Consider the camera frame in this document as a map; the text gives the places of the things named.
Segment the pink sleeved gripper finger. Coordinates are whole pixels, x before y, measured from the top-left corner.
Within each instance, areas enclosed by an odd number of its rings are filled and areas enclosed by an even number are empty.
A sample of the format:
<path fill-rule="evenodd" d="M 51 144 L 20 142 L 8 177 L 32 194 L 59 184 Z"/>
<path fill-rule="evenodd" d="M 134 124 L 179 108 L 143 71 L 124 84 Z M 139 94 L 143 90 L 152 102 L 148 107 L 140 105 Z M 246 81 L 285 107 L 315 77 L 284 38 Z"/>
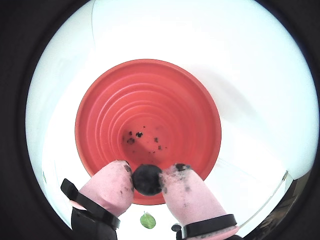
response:
<path fill-rule="evenodd" d="M 78 240 L 116 240 L 119 216 L 133 202 L 132 169 L 125 160 L 114 160 L 95 173 L 78 190 L 64 179 L 61 191 L 72 206 L 71 229 Z"/>
<path fill-rule="evenodd" d="M 165 203 L 179 222 L 178 240 L 242 240 L 233 214 L 227 213 L 202 178 L 177 163 L 159 174 Z"/>

